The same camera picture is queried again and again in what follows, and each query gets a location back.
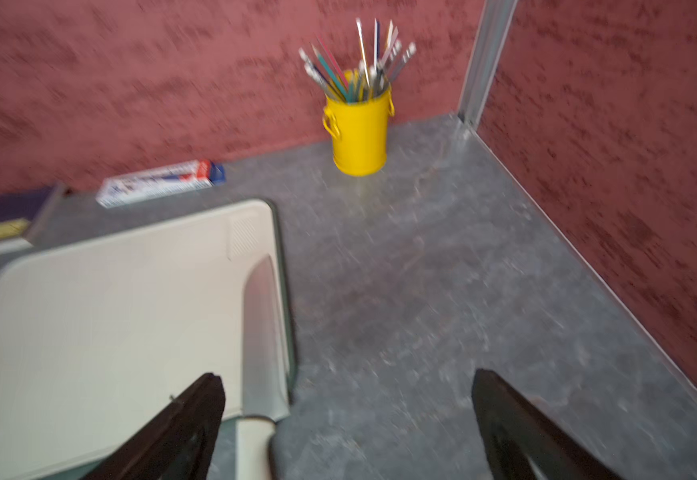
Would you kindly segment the beige cutting board green rim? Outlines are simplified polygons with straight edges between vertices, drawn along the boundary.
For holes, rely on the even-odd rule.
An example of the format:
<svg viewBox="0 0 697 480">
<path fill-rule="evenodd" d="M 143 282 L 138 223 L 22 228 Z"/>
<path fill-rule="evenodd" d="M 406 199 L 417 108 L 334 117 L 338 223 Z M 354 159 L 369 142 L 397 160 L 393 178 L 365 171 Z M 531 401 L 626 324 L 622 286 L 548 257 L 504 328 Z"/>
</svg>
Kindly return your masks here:
<svg viewBox="0 0 697 480">
<path fill-rule="evenodd" d="M 114 453 L 200 376 L 242 417 L 244 286 L 264 258 L 280 290 L 288 400 L 296 373 L 280 232 L 246 200 L 46 250 L 0 271 L 0 479 Z"/>
</svg>

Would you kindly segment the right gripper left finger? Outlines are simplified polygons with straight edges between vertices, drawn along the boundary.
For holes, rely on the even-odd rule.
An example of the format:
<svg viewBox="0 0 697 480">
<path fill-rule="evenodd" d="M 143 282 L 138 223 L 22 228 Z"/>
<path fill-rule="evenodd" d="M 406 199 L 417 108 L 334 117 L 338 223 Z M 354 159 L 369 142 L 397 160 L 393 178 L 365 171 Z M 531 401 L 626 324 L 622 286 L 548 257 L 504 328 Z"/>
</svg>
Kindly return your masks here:
<svg viewBox="0 0 697 480">
<path fill-rule="evenodd" d="M 200 376 L 86 478 L 207 478 L 224 406 L 222 378 Z"/>
</svg>

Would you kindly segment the bundle of pencils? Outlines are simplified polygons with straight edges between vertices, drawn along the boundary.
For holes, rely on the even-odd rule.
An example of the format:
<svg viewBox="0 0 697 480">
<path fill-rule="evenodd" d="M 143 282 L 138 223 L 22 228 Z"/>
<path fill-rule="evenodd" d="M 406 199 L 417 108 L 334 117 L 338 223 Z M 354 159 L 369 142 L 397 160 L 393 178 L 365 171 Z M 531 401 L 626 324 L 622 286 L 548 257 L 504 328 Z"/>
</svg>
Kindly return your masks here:
<svg viewBox="0 0 697 480">
<path fill-rule="evenodd" d="M 419 53 L 416 42 L 402 42 L 396 22 L 356 21 L 357 44 L 341 56 L 318 38 L 300 48 L 302 70 L 326 99 L 348 105 L 368 103 L 389 93 L 405 68 Z"/>
</svg>

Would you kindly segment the white red blue box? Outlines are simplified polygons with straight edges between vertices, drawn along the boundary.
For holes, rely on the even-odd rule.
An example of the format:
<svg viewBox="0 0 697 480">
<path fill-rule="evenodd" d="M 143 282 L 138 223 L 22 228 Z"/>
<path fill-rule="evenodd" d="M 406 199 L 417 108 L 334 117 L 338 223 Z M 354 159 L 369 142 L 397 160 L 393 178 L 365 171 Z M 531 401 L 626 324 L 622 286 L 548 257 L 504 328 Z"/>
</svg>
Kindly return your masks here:
<svg viewBox="0 0 697 480">
<path fill-rule="evenodd" d="M 202 190 L 226 182 L 226 170 L 210 160 L 190 160 L 104 180 L 96 202 L 104 208 Z"/>
</svg>

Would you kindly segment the dark blue notebook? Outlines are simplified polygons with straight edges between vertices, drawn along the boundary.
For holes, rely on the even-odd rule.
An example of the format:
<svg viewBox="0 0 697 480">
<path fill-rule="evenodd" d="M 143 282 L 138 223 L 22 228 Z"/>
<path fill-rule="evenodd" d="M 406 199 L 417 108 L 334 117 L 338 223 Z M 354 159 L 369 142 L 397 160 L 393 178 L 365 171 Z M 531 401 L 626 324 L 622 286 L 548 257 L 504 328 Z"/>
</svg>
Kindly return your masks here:
<svg viewBox="0 0 697 480">
<path fill-rule="evenodd" d="M 0 196 L 0 255 L 31 248 L 34 240 L 68 193 L 58 182 L 40 189 Z"/>
</svg>

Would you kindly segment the knife with cream handle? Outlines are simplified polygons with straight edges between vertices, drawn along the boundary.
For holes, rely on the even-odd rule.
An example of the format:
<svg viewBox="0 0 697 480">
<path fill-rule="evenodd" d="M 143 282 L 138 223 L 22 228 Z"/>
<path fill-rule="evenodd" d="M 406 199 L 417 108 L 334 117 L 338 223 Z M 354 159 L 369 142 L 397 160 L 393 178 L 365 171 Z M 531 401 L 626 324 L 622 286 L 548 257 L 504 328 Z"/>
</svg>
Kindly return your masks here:
<svg viewBox="0 0 697 480">
<path fill-rule="evenodd" d="M 254 266 L 242 306 L 242 417 L 236 422 L 236 478 L 272 479 L 270 442 L 290 415 L 280 290 L 274 264 Z"/>
</svg>

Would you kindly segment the right corner aluminium post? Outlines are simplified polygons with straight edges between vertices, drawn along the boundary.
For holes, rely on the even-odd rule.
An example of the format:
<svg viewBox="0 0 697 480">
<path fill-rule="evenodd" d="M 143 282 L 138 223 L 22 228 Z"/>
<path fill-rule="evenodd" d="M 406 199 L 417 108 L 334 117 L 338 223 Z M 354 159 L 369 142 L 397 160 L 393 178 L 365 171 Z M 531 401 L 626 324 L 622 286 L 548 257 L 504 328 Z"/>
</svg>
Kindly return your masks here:
<svg viewBox="0 0 697 480">
<path fill-rule="evenodd" d="M 477 131 L 498 69 L 518 0 L 487 0 L 458 106 L 458 118 Z"/>
</svg>

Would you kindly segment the yellow pencil cup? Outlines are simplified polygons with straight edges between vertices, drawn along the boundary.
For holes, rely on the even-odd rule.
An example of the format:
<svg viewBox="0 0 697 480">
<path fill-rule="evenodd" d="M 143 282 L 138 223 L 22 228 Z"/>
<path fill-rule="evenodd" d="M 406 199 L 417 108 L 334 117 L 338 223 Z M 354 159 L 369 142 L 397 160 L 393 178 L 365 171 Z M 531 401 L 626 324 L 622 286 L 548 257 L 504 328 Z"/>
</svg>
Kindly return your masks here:
<svg viewBox="0 0 697 480">
<path fill-rule="evenodd" d="M 389 120 L 395 113 L 391 88 L 362 103 L 326 98 L 322 126 L 332 137 L 332 159 L 340 172 L 364 177 L 383 169 Z"/>
</svg>

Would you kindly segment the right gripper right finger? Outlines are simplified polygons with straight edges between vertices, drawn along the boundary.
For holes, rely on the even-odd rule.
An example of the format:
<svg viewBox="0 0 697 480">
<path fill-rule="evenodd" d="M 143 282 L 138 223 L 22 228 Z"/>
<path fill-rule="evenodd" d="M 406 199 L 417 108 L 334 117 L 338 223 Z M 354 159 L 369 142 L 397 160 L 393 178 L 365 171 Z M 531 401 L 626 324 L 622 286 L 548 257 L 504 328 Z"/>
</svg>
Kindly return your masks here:
<svg viewBox="0 0 697 480">
<path fill-rule="evenodd" d="M 618 479 L 497 372 L 475 372 L 472 400 L 495 479 Z"/>
</svg>

